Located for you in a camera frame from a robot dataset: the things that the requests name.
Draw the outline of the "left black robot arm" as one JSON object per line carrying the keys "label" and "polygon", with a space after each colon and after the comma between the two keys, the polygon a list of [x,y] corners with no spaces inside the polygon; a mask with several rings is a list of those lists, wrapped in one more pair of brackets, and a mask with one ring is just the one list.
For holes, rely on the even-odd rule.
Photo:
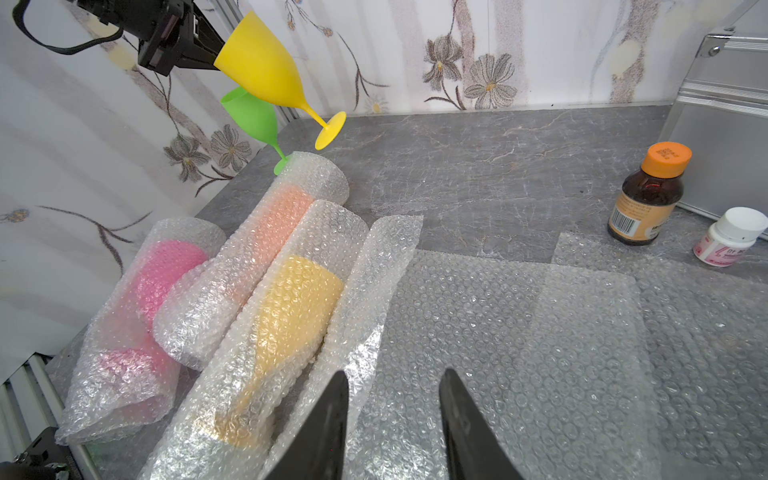
{"label": "left black robot arm", "polygon": [[119,40],[127,32],[138,39],[138,65],[167,76],[182,69],[213,70],[225,41],[188,0],[76,1],[78,8],[93,15],[117,31],[72,47],[48,45],[26,28],[24,15],[29,3],[19,1],[12,10],[16,27],[34,43],[59,55],[75,55],[97,45]]}

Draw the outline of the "amber glass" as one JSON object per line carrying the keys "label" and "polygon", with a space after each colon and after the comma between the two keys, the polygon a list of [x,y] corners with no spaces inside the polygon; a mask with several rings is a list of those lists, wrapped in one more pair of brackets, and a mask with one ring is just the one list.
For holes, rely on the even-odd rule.
{"label": "amber glass", "polygon": [[368,235],[366,222],[317,200],[231,324],[142,479],[254,479],[274,412],[316,354]]}

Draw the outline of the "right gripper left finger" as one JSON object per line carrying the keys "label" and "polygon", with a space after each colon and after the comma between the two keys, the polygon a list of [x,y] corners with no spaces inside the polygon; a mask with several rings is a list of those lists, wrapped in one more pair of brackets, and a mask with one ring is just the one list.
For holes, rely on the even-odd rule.
{"label": "right gripper left finger", "polygon": [[348,378],[339,370],[333,374],[287,451],[266,479],[341,479],[348,406]]}

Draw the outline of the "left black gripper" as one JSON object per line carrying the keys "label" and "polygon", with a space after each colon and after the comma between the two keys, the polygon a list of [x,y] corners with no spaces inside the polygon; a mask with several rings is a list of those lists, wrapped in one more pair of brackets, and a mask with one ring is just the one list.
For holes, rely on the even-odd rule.
{"label": "left black gripper", "polygon": [[192,1],[160,1],[139,44],[139,65],[168,76],[174,67],[215,69],[224,40]]}

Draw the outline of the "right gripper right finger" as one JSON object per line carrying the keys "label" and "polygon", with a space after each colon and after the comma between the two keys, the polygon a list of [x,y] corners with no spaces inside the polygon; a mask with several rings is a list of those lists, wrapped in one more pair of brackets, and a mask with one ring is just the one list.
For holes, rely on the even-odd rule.
{"label": "right gripper right finger", "polygon": [[449,479],[523,479],[452,368],[441,377],[439,401]]}

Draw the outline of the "yellow glass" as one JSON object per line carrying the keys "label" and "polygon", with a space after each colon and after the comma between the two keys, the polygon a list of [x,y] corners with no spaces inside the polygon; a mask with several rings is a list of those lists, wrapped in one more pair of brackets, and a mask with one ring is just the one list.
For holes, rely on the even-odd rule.
{"label": "yellow glass", "polygon": [[328,147],[346,122],[344,111],[326,121],[310,106],[293,57],[253,12],[244,16],[224,42],[214,66],[253,96],[306,112],[322,127],[315,141],[317,150]]}

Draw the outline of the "green plastic wine glass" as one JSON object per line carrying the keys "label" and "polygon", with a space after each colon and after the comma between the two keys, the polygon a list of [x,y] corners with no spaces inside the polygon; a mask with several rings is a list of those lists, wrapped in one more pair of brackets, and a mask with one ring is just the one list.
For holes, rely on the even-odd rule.
{"label": "green plastic wine glass", "polygon": [[279,175],[287,165],[288,158],[278,143],[278,120],[274,106],[252,95],[242,86],[224,95],[220,103],[245,133],[275,149],[280,161],[273,172]]}

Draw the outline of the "clear bubble wrap sheet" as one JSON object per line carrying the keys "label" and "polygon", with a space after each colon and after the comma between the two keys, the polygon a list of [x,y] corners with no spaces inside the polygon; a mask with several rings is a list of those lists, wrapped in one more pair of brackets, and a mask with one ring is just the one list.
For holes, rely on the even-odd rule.
{"label": "clear bubble wrap sheet", "polygon": [[552,260],[635,278],[664,477],[766,478],[766,284],[570,233]]}
{"label": "clear bubble wrap sheet", "polygon": [[659,478],[636,281],[425,251],[421,230],[417,216],[373,224],[267,467],[343,371],[343,477],[446,478],[438,397],[451,369],[524,478]]}

